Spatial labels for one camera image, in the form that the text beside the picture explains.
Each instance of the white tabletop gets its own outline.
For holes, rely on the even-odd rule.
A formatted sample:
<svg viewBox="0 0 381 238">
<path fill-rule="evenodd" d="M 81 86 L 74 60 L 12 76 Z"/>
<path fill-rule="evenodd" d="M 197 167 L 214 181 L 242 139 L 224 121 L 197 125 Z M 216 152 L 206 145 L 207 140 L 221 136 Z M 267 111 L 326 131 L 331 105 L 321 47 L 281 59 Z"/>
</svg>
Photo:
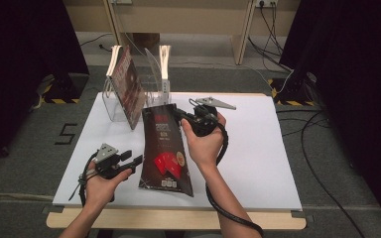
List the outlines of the white tabletop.
<svg viewBox="0 0 381 238">
<path fill-rule="evenodd" d="M 227 152 L 218 167 L 242 205 L 251 210 L 302 210 L 272 98 L 253 94 L 173 93 L 172 102 L 193 113 L 189 99 L 208 96 L 237 107 L 237 110 L 218 108 L 227 120 L 229 136 Z M 68 198 L 77 186 L 86 161 L 102 143 L 117 148 L 119 153 L 132 150 L 132 158 L 143 155 L 144 126 L 141 120 L 132 131 L 126 121 L 112 122 L 101 93 L 98 93 L 55 195 L 54 205 L 81 205 L 77 192 L 71 201 Z M 185 136 L 184 144 L 188 155 Z M 139 188 L 141 165 L 136 174 L 117 187 L 115 200 L 108 206 L 211 208 L 203 177 L 191 158 L 188 163 L 194 197 Z"/>
</svg>

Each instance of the power plug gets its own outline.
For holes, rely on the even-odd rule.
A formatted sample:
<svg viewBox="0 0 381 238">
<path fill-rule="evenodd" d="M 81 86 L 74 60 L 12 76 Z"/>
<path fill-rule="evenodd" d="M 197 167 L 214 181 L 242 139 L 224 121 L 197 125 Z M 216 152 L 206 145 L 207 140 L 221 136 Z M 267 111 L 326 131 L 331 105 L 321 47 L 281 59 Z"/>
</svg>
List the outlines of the power plug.
<svg viewBox="0 0 381 238">
<path fill-rule="evenodd" d="M 275 4 L 275 7 L 277 7 L 277 3 L 278 3 L 278 0 L 257 0 L 256 1 L 256 7 L 259 8 L 261 7 L 261 1 L 264 2 L 264 8 L 272 8 L 274 7 L 274 4 Z"/>
</svg>

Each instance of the forearm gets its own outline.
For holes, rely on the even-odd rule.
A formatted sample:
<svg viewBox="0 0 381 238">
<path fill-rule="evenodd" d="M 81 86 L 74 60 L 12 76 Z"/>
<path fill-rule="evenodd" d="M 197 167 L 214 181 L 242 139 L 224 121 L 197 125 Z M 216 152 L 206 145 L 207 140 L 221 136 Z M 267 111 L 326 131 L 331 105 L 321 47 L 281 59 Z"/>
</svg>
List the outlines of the forearm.
<svg viewBox="0 0 381 238">
<path fill-rule="evenodd" d="M 84 238 L 101 213 L 101 208 L 85 206 L 78 217 L 61 234 L 60 238 Z"/>
<path fill-rule="evenodd" d="M 203 177 L 216 203 L 229 213 L 251 221 L 249 215 L 244 210 L 238 199 L 235 197 L 217 167 L 201 168 Z M 227 237 L 261 237 L 260 234 L 245 225 L 218 213 L 221 232 L 224 238 Z"/>
</svg>

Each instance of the black snack bag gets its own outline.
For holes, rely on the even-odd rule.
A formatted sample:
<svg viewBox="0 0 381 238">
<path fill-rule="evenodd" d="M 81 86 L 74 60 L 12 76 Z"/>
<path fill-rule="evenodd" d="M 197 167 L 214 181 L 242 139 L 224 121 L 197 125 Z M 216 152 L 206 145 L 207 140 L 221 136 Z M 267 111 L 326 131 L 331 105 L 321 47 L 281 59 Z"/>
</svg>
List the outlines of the black snack bag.
<svg viewBox="0 0 381 238">
<path fill-rule="evenodd" d="M 139 187 L 193 196 L 176 104 L 142 109 L 145 131 L 144 163 Z"/>
</svg>

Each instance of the person's right arm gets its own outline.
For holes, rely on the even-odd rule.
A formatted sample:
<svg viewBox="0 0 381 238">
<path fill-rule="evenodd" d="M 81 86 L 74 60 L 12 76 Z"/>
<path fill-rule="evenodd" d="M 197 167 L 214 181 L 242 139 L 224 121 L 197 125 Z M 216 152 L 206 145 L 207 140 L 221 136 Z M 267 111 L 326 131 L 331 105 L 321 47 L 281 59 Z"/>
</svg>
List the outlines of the person's right arm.
<svg viewBox="0 0 381 238">
<path fill-rule="evenodd" d="M 220 113 L 218 113 L 218 122 L 225 126 L 225 118 Z M 216 166 L 216 159 L 222 146 L 222 134 L 219 128 L 216 128 L 205 137 L 198 137 L 194 134 L 187 120 L 182 120 L 182 127 L 187 137 L 190 157 L 202 173 L 216 203 L 229 213 L 251 221 L 249 215 L 228 187 Z M 261 237 L 253 228 L 230 220 L 219 213 L 218 219 L 224 238 Z"/>
</svg>

